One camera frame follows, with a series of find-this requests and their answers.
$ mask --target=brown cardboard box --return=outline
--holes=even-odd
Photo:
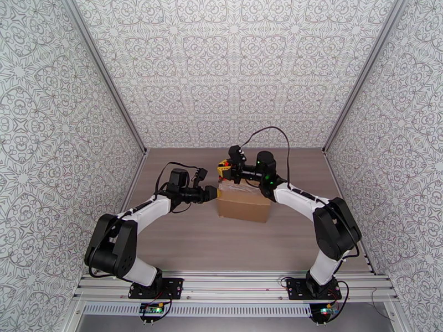
[[[271,200],[265,198],[258,188],[249,186],[244,180],[238,185],[225,180],[218,187],[217,207],[220,217],[266,222]]]

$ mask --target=wooden tabletop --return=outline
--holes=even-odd
[[[258,149],[247,149],[248,163]],[[285,149],[272,149],[277,172],[286,177]],[[228,157],[227,149],[152,149],[140,174],[130,206],[151,197],[155,181],[170,161],[208,170],[200,185],[218,185],[217,164]],[[168,167],[162,182],[167,181]],[[333,198],[338,192],[319,149],[293,149],[290,154],[291,183],[312,194]],[[168,270],[272,271],[308,270],[318,246],[313,224],[285,205],[272,203],[266,223],[220,218],[216,200],[181,214],[168,214],[147,227],[138,237],[137,255],[147,263]],[[341,271],[367,271],[363,256],[343,264]]]

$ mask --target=black mounting plate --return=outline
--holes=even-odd
[[[128,297],[131,299],[180,299],[183,290],[183,278],[163,278],[159,292],[154,293],[152,288],[133,283]]]
[[[319,293],[317,297],[311,295],[306,287],[305,278],[288,278],[286,280],[286,289],[290,300],[327,300],[331,302],[336,299],[342,299],[342,293],[335,278],[329,282],[328,287],[322,293]]]

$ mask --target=patterned wallpaper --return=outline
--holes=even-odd
[[[443,0],[410,0],[327,157],[416,331],[443,331]]]
[[[321,147],[392,2],[77,0],[147,147]]]
[[[0,0],[0,330],[58,331],[141,154],[60,0]]]

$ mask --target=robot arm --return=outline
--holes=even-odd
[[[143,204],[118,215],[102,215],[95,227],[85,254],[85,264],[107,272],[156,295],[162,286],[162,271],[137,257],[137,236],[159,217],[173,211],[181,203],[204,203],[217,197],[217,189],[198,184],[207,171],[198,169],[193,186],[189,187],[189,174],[173,169],[169,182]]]
[[[246,165],[239,146],[229,149],[230,159],[219,164],[221,178],[239,183],[241,179],[258,181],[263,196],[298,211],[314,223],[320,248],[315,263],[306,274],[306,288],[312,298],[319,299],[335,284],[334,273],[340,262],[361,239],[361,232],[346,202],[312,195],[296,188],[276,173],[272,153],[262,151],[256,165]]]

